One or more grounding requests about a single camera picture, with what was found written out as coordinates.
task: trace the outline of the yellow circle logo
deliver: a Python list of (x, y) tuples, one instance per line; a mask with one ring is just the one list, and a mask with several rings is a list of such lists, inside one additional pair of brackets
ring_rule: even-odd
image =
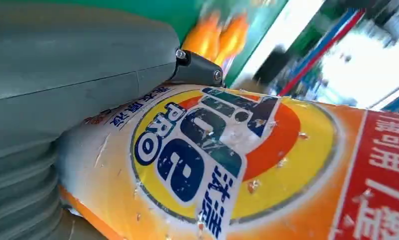
[(335, 133), (311, 103), (205, 87), (145, 113), (131, 163), (157, 206), (190, 223), (204, 220), (218, 238), (220, 226), (267, 215), (310, 187), (332, 158)]

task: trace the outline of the red label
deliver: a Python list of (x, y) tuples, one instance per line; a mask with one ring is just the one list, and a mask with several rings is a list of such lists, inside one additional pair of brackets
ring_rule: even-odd
[(399, 114), (368, 112), (339, 207), (335, 239), (399, 240)]

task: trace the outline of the screw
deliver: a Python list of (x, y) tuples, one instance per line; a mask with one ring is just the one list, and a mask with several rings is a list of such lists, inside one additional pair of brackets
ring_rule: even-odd
[(185, 59), (186, 58), (186, 52), (184, 52), (181, 49), (176, 50), (176, 58), (178, 59)]
[(216, 81), (216, 83), (221, 83), (222, 82), (222, 71), (220, 70), (216, 70), (214, 71), (214, 80)]

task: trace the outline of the detergent bag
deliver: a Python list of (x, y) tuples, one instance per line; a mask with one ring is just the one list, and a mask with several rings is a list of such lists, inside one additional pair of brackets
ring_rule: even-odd
[(63, 198), (112, 240), (399, 239), (399, 114), (163, 85), (65, 133)]

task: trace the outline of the gray plastic machine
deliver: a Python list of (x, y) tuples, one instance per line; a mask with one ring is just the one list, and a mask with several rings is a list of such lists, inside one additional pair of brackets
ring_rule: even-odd
[(174, 30), (124, 12), (0, 3), (0, 240), (102, 239), (62, 208), (54, 141), (164, 81), (222, 85)]

